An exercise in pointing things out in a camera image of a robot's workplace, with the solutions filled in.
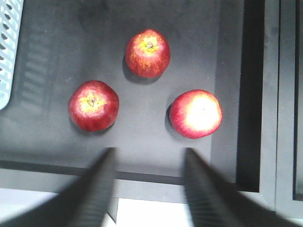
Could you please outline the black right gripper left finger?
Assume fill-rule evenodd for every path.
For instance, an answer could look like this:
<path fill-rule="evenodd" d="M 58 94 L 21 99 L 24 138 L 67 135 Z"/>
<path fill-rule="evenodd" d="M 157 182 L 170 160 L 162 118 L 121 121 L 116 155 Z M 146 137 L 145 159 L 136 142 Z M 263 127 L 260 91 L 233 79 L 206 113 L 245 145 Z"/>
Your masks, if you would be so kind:
<path fill-rule="evenodd" d="M 107 213 L 116 176 L 116 150 L 108 148 L 81 177 L 39 206 L 8 219 L 2 227 L 99 227 Z"/>

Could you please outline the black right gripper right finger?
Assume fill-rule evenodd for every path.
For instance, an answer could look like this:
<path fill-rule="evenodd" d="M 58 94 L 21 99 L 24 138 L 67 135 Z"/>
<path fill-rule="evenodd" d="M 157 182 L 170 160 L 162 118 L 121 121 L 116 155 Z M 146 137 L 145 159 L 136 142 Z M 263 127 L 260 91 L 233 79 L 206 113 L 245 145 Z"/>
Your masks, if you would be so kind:
<path fill-rule="evenodd" d="M 192 148 L 185 149 L 183 185 L 195 227 L 297 225 L 239 193 Z"/>

